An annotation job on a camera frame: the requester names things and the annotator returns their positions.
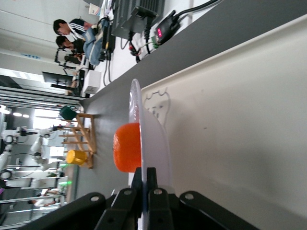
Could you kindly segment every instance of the screw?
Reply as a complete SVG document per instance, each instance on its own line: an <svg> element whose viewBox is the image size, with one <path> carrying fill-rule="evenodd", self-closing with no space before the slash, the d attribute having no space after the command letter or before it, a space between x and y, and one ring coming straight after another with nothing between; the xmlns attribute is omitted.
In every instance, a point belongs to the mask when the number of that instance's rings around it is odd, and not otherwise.
<svg viewBox="0 0 307 230"><path fill-rule="evenodd" d="M191 193L187 193L184 197L188 200L194 199L194 196Z"/></svg>
<svg viewBox="0 0 307 230"><path fill-rule="evenodd" d="M98 197L98 196L93 196L93 197L91 198L91 201L93 201L93 202L95 202L95 201L97 201L97 200L99 200L99 197Z"/></svg>
<svg viewBox="0 0 307 230"><path fill-rule="evenodd" d="M155 189L153 191L153 193L156 194L156 195L160 195L160 194L162 194L162 190L161 189Z"/></svg>
<svg viewBox="0 0 307 230"><path fill-rule="evenodd" d="M131 190L126 190L126 191L124 192L125 195L130 195L131 193L132 193Z"/></svg>

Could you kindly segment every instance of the white plate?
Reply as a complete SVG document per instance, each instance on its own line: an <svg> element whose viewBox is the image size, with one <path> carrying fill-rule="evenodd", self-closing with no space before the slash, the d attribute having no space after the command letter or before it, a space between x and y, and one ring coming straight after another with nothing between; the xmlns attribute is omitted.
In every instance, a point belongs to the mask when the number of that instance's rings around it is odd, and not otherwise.
<svg viewBox="0 0 307 230"><path fill-rule="evenodd" d="M129 123L140 123L143 199L146 201L147 168L155 167L158 185L172 186L172 168L168 140L164 128L157 118L142 105L141 88L138 80L134 79L130 90ZM147 202L143 202L144 214Z"/></svg>

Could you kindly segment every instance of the orange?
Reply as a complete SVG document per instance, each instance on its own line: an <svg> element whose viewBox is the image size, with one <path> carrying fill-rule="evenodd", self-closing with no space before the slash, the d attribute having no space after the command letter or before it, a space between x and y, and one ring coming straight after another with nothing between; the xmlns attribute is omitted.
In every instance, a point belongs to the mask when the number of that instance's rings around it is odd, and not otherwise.
<svg viewBox="0 0 307 230"><path fill-rule="evenodd" d="M118 170L134 173L141 167L141 141L139 123L128 123L119 127L113 140L114 163Z"/></svg>

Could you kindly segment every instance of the white box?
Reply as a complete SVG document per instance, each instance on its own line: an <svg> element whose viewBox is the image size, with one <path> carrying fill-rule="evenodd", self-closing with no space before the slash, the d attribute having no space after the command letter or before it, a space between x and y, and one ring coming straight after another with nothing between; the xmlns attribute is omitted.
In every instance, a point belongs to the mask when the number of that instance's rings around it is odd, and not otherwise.
<svg viewBox="0 0 307 230"><path fill-rule="evenodd" d="M89 70L84 78L83 92L94 94L100 88L101 72Z"/></svg>

